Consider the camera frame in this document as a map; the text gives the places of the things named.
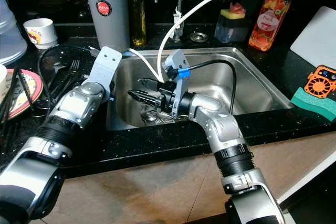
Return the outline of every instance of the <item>sink basin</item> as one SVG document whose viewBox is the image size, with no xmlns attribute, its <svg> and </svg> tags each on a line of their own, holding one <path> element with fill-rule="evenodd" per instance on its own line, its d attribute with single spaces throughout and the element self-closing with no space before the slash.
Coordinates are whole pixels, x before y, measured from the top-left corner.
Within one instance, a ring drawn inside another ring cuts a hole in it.
<svg viewBox="0 0 336 224">
<path fill-rule="evenodd" d="M 163 61 L 171 52 L 173 50 L 163 51 Z M 238 49 L 184 49 L 183 52 L 190 66 L 213 59 L 228 60 L 234 65 L 237 73 L 237 87 L 233 115 L 292 107 L 290 101 Z M 140 53 L 156 69 L 157 51 Z M 115 100 L 109 101 L 107 129 L 124 130 L 153 125 L 141 118 L 142 105 L 127 94 L 128 90 L 134 89 L 151 92 L 138 84 L 137 80 L 140 78 L 155 79 L 140 58 L 131 56 L 123 59 L 114 76 Z M 188 87 L 189 92 L 203 93 L 219 99 L 228 109 L 232 95 L 232 83 L 230 67 L 223 63 L 216 63 L 193 70 Z"/>
</svg>

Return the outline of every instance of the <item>white cable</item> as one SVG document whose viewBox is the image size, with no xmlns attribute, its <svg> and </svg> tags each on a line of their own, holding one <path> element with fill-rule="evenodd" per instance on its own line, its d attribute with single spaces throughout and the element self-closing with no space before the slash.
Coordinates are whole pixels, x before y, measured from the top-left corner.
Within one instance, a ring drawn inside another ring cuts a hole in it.
<svg viewBox="0 0 336 224">
<path fill-rule="evenodd" d="M 128 49 L 128 51 L 134 53 L 137 56 L 139 56 L 139 58 L 142 59 L 143 62 L 145 62 L 146 66 L 153 73 L 155 78 L 157 78 L 157 80 L 159 80 L 159 75 L 155 72 L 154 68 L 149 64 L 149 62 L 145 59 L 145 57 L 141 53 L 139 53 L 138 51 L 136 51 L 132 48 Z"/>
<path fill-rule="evenodd" d="M 172 28 L 170 28 L 170 30 L 168 31 L 168 33 L 166 34 L 166 36 L 163 38 L 160 48 L 159 48 L 159 53 L 157 54 L 157 73 L 158 73 L 158 81 L 160 82 L 164 82 L 163 81 L 163 76 L 162 76 L 162 70 L 161 70 L 161 56 L 162 56 L 162 51 L 163 48 L 169 38 L 169 35 L 175 31 L 175 29 L 183 22 L 185 21 L 187 18 L 189 18 L 195 11 L 197 11 L 198 9 L 200 9 L 203 5 L 209 3 L 212 0 L 203 0 L 202 2 L 200 2 L 198 5 L 196 5 L 194 8 L 192 8 L 189 12 L 187 12 L 176 24 L 174 24 L 172 26 Z"/>
</svg>

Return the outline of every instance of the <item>soap dispenser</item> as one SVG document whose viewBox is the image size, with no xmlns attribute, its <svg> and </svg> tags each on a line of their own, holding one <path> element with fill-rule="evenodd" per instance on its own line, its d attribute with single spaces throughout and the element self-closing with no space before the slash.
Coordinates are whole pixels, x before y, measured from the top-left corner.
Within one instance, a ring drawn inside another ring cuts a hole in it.
<svg viewBox="0 0 336 224">
<path fill-rule="evenodd" d="M 290 0 L 265 0 L 248 44 L 261 51 L 269 50 L 289 6 Z"/>
</svg>

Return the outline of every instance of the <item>cutting board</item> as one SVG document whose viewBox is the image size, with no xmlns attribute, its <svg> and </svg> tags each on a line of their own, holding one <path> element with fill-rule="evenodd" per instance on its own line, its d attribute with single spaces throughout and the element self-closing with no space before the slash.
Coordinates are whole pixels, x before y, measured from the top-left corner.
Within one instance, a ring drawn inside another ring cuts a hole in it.
<svg viewBox="0 0 336 224">
<path fill-rule="evenodd" d="M 290 49 L 315 67 L 336 69 L 336 10 L 322 6 Z"/>
</svg>

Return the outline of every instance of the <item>black cable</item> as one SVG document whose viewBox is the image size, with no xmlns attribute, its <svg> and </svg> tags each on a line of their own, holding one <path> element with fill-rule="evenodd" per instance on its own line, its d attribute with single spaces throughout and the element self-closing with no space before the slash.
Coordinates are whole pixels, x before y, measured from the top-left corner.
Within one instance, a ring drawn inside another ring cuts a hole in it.
<svg viewBox="0 0 336 224">
<path fill-rule="evenodd" d="M 7 165 L 8 165 L 7 163 L 0 165 L 0 173 L 2 173 L 2 171 L 7 167 Z"/>
<path fill-rule="evenodd" d="M 235 67 L 232 65 L 231 62 L 227 61 L 227 60 L 210 60 L 210 61 L 206 61 L 194 66 L 189 67 L 189 70 L 194 70 L 197 68 L 201 68 L 210 64 L 215 64 L 215 63 L 225 63 L 227 65 L 229 65 L 229 67 L 232 69 L 232 74 L 233 74 L 233 86 L 232 86 L 232 96 L 231 96 L 231 104 L 230 104 L 230 109 L 229 112 L 230 114 L 232 114 L 233 112 L 233 104 L 235 101 L 235 96 L 236 96 L 236 86 L 237 86 L 237 75 L 236 75 L 236 69 Z"/>
<path fill-rule="evenodd" d="M 49 47 L 47 50 L 45 50 L 41 56 L 38 58 L 38 61 L 37 61 L 37 71 L 41 77 L 41 81 L 43 83 L 43 89 L 44 89 L 44 92 L 46 94 L 46 97 L 47 97 L 47 103 L 48 103 L 48 109 L 47 109 L 47 113 L 46 113 L 46 118 L 45 120 L 43 121 L 43 124 L 45 124 L 48 120 L 48 115 L 50 114 L 50 110 L 51 110 L 51 102 L 50 102 L 50 92 L 48 90 L 48 85 L 46 84 L 46 81 L 42 75 L 42 72 L 41 72 L 41 62 L 42 62 L 42 59 L 43 57 L 48 53 L 50 52 L 51 50 L 55 49 L 55 48 L 58 48 L 58 47 L 68 47 L 68 48 L 76 48 L 76 49 L 80 49 L 80 50 L 85 50 L 85 51 L 88 51 L 90 52 L 90 49 L 89 48 L 85 48 L 85 47 L 80 47 L 80 46 L 73 46 L 73 45 L 68 45 L 68 44 L 56 44 L 54 46 L 51 46 Z"/>
</svg>

